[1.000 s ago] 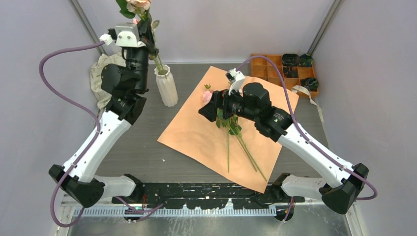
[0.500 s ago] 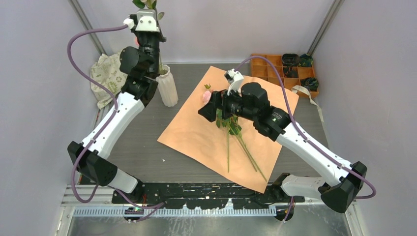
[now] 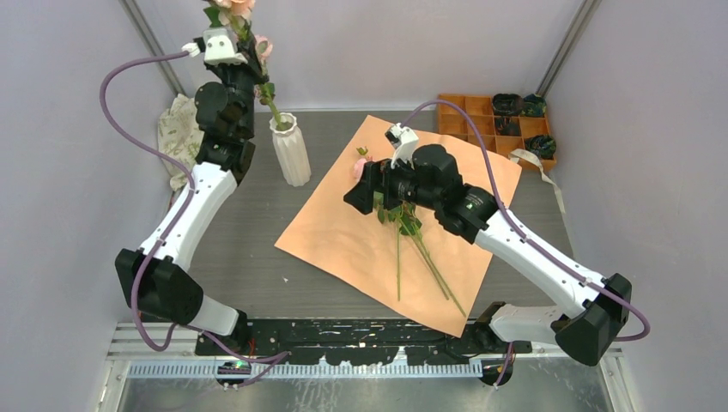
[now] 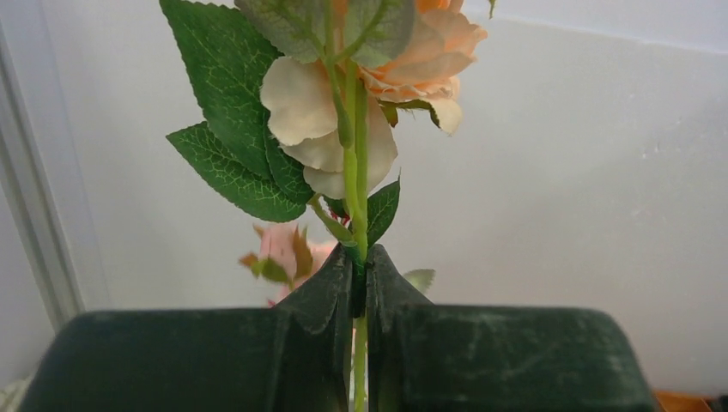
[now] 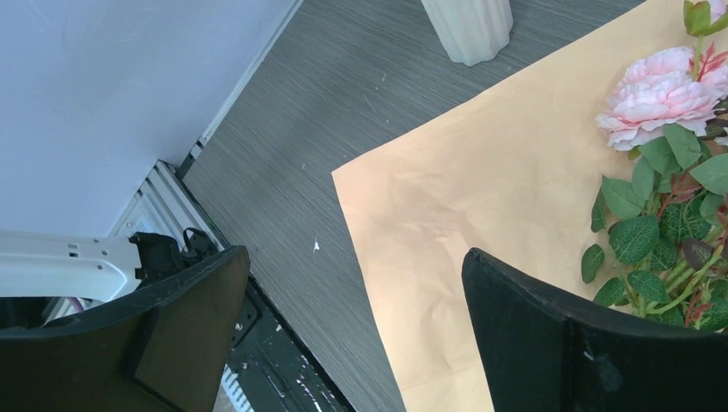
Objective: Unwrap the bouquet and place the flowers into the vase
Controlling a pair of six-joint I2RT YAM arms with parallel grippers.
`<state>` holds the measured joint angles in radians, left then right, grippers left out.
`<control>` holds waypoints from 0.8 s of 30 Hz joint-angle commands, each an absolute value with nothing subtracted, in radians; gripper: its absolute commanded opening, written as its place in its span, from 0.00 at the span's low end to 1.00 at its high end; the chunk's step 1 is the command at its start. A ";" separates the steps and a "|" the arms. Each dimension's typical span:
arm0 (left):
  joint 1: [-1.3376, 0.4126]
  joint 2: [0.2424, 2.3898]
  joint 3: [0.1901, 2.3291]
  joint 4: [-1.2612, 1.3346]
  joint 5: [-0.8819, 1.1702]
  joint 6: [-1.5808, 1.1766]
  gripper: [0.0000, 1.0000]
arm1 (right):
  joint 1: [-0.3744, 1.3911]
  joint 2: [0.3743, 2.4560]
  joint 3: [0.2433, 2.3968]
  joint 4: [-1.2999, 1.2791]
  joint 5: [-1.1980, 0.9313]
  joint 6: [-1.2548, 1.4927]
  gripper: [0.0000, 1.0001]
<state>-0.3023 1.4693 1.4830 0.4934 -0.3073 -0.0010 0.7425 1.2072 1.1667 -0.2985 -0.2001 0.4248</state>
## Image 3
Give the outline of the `cream ribbon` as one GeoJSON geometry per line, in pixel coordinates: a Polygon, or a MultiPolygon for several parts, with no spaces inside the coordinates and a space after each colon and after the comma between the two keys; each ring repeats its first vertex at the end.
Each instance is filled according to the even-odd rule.
{"type": "Polygon", "coordinates": [[[514,163],[520,163],[521,161],[524,161],[525,163],[530,164],[531,166],[534,166],[539,171],[541,180],[544,183],[552,186],[561,214],[562,215],[566,214],[561,188],[547,174],[542,160],[536,154],[533,154],[532,152],[527,151],[525,149],[516,148],[516,149],[512,150],[508,154],[507,157],[510,161],[512,161],[514,163]]]}

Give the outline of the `pale rose stem four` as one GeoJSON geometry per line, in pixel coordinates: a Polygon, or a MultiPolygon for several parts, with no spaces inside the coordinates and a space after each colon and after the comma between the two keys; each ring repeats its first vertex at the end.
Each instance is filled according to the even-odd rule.
{"type": "Polygon", "coordinates": [[[359,159],[355,162],[353,166],[353,178],[354,180],[359,181],[363,174],[364,166],[368,162],[371,162],[373,160],[373,157],[369,154],[369,150],[366,146],[358,147],[356,151],[359,155],[359,159]]]}

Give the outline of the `pink rose stem two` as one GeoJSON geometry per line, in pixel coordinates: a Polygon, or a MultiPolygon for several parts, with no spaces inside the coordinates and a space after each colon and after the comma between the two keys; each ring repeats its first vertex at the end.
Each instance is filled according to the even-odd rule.
{"type": "Polygon", "coordinates": [[[401,275],[402,275],[402,266],[401,266],[401,233],[400,229],[398,227],[395,227],[395,236],[396,236],[396,285],[397,285],[397,302],[401,301],[401,275]]]}

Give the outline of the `pink rose stem three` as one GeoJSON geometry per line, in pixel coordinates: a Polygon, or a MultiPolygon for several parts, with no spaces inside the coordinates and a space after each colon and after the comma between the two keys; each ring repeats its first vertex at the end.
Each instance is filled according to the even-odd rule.
{"type": "Polygon", "coordinates": [[[395,227],[400,229],[401,257],[403,239],[409,238],[420,253],[421,258],[424,260],[425,265],[434,278],[434,281],[444,298],[451,301],[455,307],[457,307],[461,315],[467,317],[463,306],[460,304],[458,298],[449,287],[445,277],[441,274],[440,270],[434,263],[431,253],[425,245],[424,236],[422,234],[422,221],[416,215],[416,206],[413,203],[402,203],[394,209],[386,209],[385,205],[381,202],[381,199],[376,198],[374,202],[374,210],[376,211],[376,216],[382,225],[392,224],[394,227],[394,233],[395,227]]]}

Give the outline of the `orange wrapping paper sheet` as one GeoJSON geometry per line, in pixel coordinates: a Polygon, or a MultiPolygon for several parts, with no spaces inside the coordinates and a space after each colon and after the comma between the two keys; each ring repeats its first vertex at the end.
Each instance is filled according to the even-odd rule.
{"type": "Polygon", "coordinates": [[[366,116],[275,246],[406,318],[461,336],[492,253],[448,233],[423,207],[414,229],[399,212],[362,215],[343,201],[360,149],[375,161],[391,157],[390,126],[366,116]]]}

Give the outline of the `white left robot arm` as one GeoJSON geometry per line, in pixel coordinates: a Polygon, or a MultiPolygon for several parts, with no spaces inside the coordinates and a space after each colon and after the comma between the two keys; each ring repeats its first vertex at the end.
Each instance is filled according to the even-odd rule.
{"type": "Polygon", "coordinates": [[[254,88],[267,78],[255,58],[236,57],[205,67],[218,79],[200,87],[193,100],[203,140],[192,167],[120,132],[176,166],[186,184],[155,231],[135,250],[117,255],[115,269],[146,342],[151,339],[143,329],[143,314],[208,334],[228,353],[240,354],[251,341],[246,314],[206,295],[188,270],[212,219],[250,169],[256,149],[254,88]]]}

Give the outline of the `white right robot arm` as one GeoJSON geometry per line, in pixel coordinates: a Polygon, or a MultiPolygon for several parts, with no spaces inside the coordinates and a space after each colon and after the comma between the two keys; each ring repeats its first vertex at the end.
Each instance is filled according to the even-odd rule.
{"type": "Polygon", "coordinates": [[[430,209],[448,232],[508,263],[554,302],[546,307],[491,305],[476,330],[479,346],[495,353],[513,341],[558,346],[575,361],[595,366],[628,321],[632,284],[607,277],[555,249],[498,206],[481,187],[464,182],[456,159],[439,144],[415,150],[411,161],[368,162],[343,200],[363,215],[375,196],[386,209],[413,203],[430,209]]]}

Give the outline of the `pink rose stem one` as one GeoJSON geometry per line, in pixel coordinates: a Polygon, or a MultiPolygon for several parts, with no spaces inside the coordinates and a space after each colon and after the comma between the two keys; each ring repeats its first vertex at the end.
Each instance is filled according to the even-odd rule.
{"type": "Polygon", "coordinates": [[[252,31],[252,12],[256,2],[254,0],[242,1],[205,1],[207,6],[203,12],[207,15],[210,27],[228,27],[242,41],[246,50],[254,49],[255,60],[264,78],[254,88],[254,94],[263,106],[269,107],[274,120],[274,129],[285,131],[292,127],[276,107],[275,84],[270,80],[268,60],[273,50],[272,42],[265,36],[252,31]]]}

